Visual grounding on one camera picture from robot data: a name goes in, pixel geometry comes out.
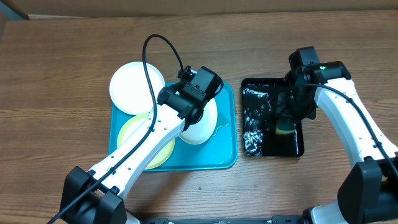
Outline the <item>green and yellow sponge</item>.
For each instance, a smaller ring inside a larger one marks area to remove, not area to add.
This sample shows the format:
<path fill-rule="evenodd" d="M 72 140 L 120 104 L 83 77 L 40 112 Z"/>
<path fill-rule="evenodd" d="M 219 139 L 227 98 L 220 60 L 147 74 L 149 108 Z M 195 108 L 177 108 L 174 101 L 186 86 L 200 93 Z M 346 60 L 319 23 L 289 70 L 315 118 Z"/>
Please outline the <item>green and yellow sponge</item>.
<path fill-rule="evenodd" d="M 289 119 L 279 119 L 275 124 L 275 133 L 279 135 L 292 134 L 295 130 L 295 123 Z"/>

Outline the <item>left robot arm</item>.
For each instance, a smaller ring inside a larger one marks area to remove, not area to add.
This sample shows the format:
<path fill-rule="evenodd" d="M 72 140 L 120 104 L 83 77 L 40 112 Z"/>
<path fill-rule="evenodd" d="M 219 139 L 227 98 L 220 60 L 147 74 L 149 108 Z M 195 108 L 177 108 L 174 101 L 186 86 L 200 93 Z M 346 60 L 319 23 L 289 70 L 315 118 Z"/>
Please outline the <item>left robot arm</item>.
<path fill-rule="evenodd" d="M 73 168 L 65 178 L 60 218 L 67 223 L 140 223 L 124 201 L 158 153 L 181 136 L 201 144 L 217 122 L 215 96 L 222 79 L 206 67 L 181 69 L 179 82 L 166 86 L 149 63 L 130 62 L 116 70 L 109 84 L 113 104 L 144 120 L 101 162 L 88 171 Z"/>

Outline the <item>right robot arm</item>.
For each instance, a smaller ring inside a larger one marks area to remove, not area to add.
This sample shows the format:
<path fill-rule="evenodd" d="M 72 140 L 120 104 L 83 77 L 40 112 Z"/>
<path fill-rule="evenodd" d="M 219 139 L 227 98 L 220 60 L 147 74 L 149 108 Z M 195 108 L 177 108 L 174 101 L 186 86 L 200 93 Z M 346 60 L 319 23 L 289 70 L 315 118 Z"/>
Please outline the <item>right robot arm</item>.
<path fill-rule="evenodd" d="M 278 103 L 285 126 L 320 108 L 348 155 L 351 171 L 337 198 L 304 211 L 301 223 L 373 223 L 397 218 L 397 146 L 377 126 L 340 61 L 292 67 Z"/>

